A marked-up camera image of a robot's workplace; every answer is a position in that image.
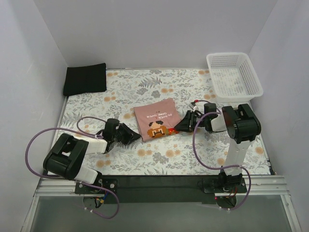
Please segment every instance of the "cable connector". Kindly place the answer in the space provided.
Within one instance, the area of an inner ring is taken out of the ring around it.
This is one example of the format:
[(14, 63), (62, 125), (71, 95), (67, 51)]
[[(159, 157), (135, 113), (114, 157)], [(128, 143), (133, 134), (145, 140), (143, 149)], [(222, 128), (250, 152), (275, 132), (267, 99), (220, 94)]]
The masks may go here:
[(195, 101), (193, 101), (193, 102), (191, 102), (191, 103), (189, 104), (189, 107), (190, 107), (193, 111), (198, 110), (198, 107), (197, 107), (197, 105), (196, 105), (197, 102), (198, 102), (198, 100), (195, 100)]

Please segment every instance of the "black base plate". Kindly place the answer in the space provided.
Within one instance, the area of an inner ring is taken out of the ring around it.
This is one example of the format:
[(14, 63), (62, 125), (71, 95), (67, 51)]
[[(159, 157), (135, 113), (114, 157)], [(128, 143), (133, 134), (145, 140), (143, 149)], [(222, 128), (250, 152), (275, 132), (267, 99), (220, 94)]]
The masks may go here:
[[(100, 179), (102, 181), (102, 187), (105, 189), (108, 189), (110, 191), (113, 191), (114, 193), (117, 193), (117, 187), (118, 187), (118, 180), (117, 179)], [(104, 194), (105, 192), (97, 189), (85, 186), (83, 184), (80, 184), (79, 182), (76, 183), (75, 191), (76, 194)]]
[[(209, 176), (208, 178), (203, 179), (203, 189), (204, 193), (220, 193), (224, 192), (222, 188), (219, 188), (217, 186), (218, 183), (218, 176)], [(234, 186), (237, 187), (237, 192), (238, 193), (246, 193), (247, 192), (247, 187), (245, 184), (244, 178), (241, 179), (240, 185)]]

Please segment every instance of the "glass panel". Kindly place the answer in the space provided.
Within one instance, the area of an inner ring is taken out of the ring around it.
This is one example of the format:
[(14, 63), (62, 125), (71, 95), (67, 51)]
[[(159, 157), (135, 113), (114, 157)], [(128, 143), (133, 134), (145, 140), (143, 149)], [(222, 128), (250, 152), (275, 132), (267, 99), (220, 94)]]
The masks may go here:
[[(85, 204), (94, 208), (94, 199)], [(112, 220), (77, 205), (83, 206), (82, 197), (40, 197), (31, 231), (291, 231), (280, 196), (249, 196), (241, 208), (229, 213), (198, 203), (123, 203)], [(115, 209), (116, 205), (105, 204), (98, 211), (111, 215)]]

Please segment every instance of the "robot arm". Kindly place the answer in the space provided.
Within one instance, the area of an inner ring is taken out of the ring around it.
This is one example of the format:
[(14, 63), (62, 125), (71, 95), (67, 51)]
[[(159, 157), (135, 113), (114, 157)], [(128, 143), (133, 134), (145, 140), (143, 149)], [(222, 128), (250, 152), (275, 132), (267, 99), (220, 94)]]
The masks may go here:
[(105, 128), (97, 134), (104, 139), (62, 134), (46, 156), (43, 168), (67, 180), (97, 185), (101, 173), (83, 165), (85, 155), (108, 153), (118, 142), (129, 145), (140, 138), (139, 134), (114, 118), (109, 118)]
[[(201, 118), (202, 113), (195, 108), (195, 102), (190, 107), (195, 111), (187, 111), (184, 119), (175, 127), (178, 131), (192, 132)], [(214, 103), (204, 104), (204, 114), (216, 112)], [(227, 130), (230, 146), (225, 166), (243, 164), (248, 147), (261, 132), (261, 124), (248, 104), (241, 104), (237, 109), (232, 106), (222, 107), (222, 114), (209, 115), (199, 124), (209, 133)], [(241, 183), (242, 171), (239, 167), (226, 168), (219, 173), (217, 186), (230, 189)]]

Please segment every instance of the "wire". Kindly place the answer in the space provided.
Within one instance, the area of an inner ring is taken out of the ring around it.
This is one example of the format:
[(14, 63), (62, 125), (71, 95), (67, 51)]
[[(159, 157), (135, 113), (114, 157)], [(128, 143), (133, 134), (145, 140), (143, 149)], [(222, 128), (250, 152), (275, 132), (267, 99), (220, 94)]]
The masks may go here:
[(90, 192), (92, 192), (92, 193), (98, 193), (98, 192), (100, 192), (101, 190), (100, 189), (98, 189), (97, 191), (90, 191)]
[(224, 201), (228, 203), (230, 206), (235, 207), (235, 205), (231, 202), (230, 198), (224, 198)]
[(105, 122), (105, 123), (106, 123), (105, 120), (103, 120), (103, 119), (101, 119), (101, 118), (98, 118), (98, 117), (85, 116), (85, 117), (80, 118), (80, 119), (77, 121), (77, 123), (76, 123), (76, 127), (77, 127), (77, 129), (78, 129), (80, 132), (82, 132), (82, 133), (84, 133), (84, 134), (87, 134), (87, 135), (93, 135), (93, 134), (90, 134), (90, 133), (88, 133), (88, 132), (86, 132), (86, 131), (83, 131), (83, 130), (79, 127), (79, 123), (80, 123), (82, 120), (84, 120), (85, 118), (92, 118), (92, 119), (96, 119), (96, 120), (99, 120), (99, 121), (102, 121), (102, 122)]
[(211, 103), (210, 101), (207, 101), (207, 100), (195, 100), (194, 102), (195, 102), (195, 103), (197, 103), (197, 102), (207, 102), (207, 103)]
[[(53, 127), (53, 128), (47, 128), (47, 129), (44, 129), (42, 131), (40, 131), (39, 133), (37, 133), (36, 135), (33, 136), (33, 138), (30, 140), (30, 142), (28, 143), (27, 145), (27, 148), (26, 148), (26, 151), (25, 151), (25, 163), (26, 163), (26, 166), (27, 168), (29, 169), (30, 172), (32, 172), (34, 175), (38, 176), (38, 177), (41, 177), (41, 178), (48, 178), (48, 179), (63, 179), (62, 177), (60, 176), (49, 176), (49, 175), (42, 175), (40, 173), (37, 173), (35, 170), (33, 170), (30, 165), (29, 165), (29, 160), (28, 160), (28, 154), (29, 154), (29, 149), (30, 149), (30, 146), (31, 144), (33, 143), (33, 141), (41, 134), (47, 132), (47, 131), (56, 131), (56, 130), (62, 130), (62, 131), (69, 131), (69, 132), (73, 132), (73, 133), (76, 133), (76, 134), (80, 134), (80, 135), (83, 135), (83, 136), (86, 136), (86, 137), (89, 137), (89, 138), (96, 138), (97, 135), (95, 134), (84, 134), (84, 133), (81, 133), (81, 132), (78, 132), (78, 131), (73, 131), (71, 129), (67, 129), (67, 128), (61, 128), (61, 127)], [(108, 193), (110, 193), (111, 195), (114, 196), (114, 198), (116, 199), (117, 201), (117, 210), (116, 212), (111, 215), (111, 216), (105, 216), (95, 210), (92, 210), (92, 209), (89, 209), (86, 207), (86, 209), (90, 210), (91, 212), (97, 214), (98, 216), (102, 217), (102, 218), (105, 218), (105, 219), (112, 219), (113, 217), (115, 217), (118, 212), (119, 212), (119, 207), (120, 207), (120, 203), (119, 203), (119, 199), (117, 197), (117, 195), (110, 191), (109, 189), (107, 188), (103, 188), (103, 187), (99, 187), (99, 186), (95, 186), (95, 185), (91, 185), (91, 184), (88, 184), (88, 183), (85, 183), (85, 182), (81, 182), (83, 185), (86, 185), (86, 186), (89, 186), (89, 187), (92, 187), (92, 188), (95, 188), (95, 189), (100, 189), (100, 190), (103, 190), (103, 191), (106, 191)]]
[(95, 204), (96, 204), (96, 209), (97, 209), (97, 208), (99, 208), (100, 206), (97, 205), (97, 199), (96, 199), (96, 198), (94, 198), (94, 199), (95, 199)]
[(223, 170), (223, 169), (226, 169), (226, 168), (241, 168), (243, 169), (247, 175), (248, 175), (248, 179), (249, 179), (249, 187), (248, 187), (248, 190), (247, 190), (247, 194), (245, 195), (244, 199), (239, 203), (239, 205), (235, 206), (234, 208), (223, 208), (224, 210), (234, 210), (234, 209), (238, 209), (239, 207), (241, 207), (245, 201), (247, 200), (248, 196), (249, 196), (249, 193), (250, 193), (250, 190), (251, 190), (251, 177), (250, 177), (250, 173), (248, 172), (248, 170), (246, 168), (244, 168), (243, 166), (240, 166), (240, 165), (228, 165), (228, 166), (225, 166), (225, 167), (220, 167), (220, 168), (213, 168), (213, 167), (210, 167), (210, 166), (207, 166), (206, 164), (204, 164), (201, 159), (198, 157), (197, 155), (197, 150), (196, 150), (196, 147), (195, 147), (195, 136), (196, 136), (196, 133), (197, 133), (197, 129), (198, 129), (198, 126), (199, 124), (201, 123), (201, 121), (207, 117), (208, 115), (219, 115), (220, 113), (218, 112), (209, 112), (207, 114), (204, 114), (197, 122), (195, 128), (194, 128), (194, 132), (193, 132), (193, 139), (192, 139), (192, 145), (193, 145), (193, 152), (194, 152), (194, 155), (197, 159), (197, 161), (205, 168), (208, 168), (208, 169), (211, 169), (211, 170)]
[(111, 215), (111, 216), (105, 216), (105, 215), (103, 215), (103, 214), (101, 214), (101, 213), (99, 213), (99, 212), (97, 212), (97, 211), (95, 211), (95, 210), (93, 210), (93, 209), (91, 209), (91, 208), (88, 208), (88, 207), (85, 207), (85, 209), (87, 209), (87, 210), (89, 210), (90, 212), (95, 213), (96, 215), (99, 215), (100, 217), (105, 218), (105, 219), (112, 219), (113, 217), (115, 217), (115, 216), (118, 214), (118, 212), (119, 212), (119, 207), (120, 207), (120, 203), (119, 203), (119, 199), (118, 199), (117, 195), (116, 195), (113, 191), (110, 191), (110, 190), (107, 189), (107, 188), (102, 188), (102, 187), (95, 186), (95, 185), (91, 185), (91, 184), (88, 184), (88, 183), (85, 183), (85, 182), (82, 182), (82, 184), (83, 184), (83, 185), (86, 185), (86, 186), (88, 186), (88, 187), (97, 188), (97, 189), (101, 189), (101, 190), (107, 191), (108, 193), (110, 193), (111, 195), (113, 195), (113, 196), (115, 197), (116, 201), (117, 201), (117, 209), (116, 209), (116, 212), (115, 212), (113, 215)]
[(103, 197), (103, 200), (105, 200), (105, 199), (106, 199), (107, 194), (108, 194), (108, 192), (105, 192), (105, 195), (104, 195), (104, 197)]
[(199, 110), (195, 110), (194, 114), (196, 114), (197, 116), (203, 116), (202, 112), (200, 112)]
[(225, 188), (221, 189), (221, 192), (229, 192), (228, 190), (225, 190)]
[(237, 193), (237, 187), (235, 187), (235, 193), (234, 193), (234, 195), (232, 197), (235, 197), (236, 193)]
[(232, 195), (232, 193), (233, 193), (233, 190), (230, 192), (230, 194), (229, 194), (229, 195), (227, 195), (227, 196), (223, 196), (223, 197), (225, 197), (225, 198), (229, 198), (229, 197)]

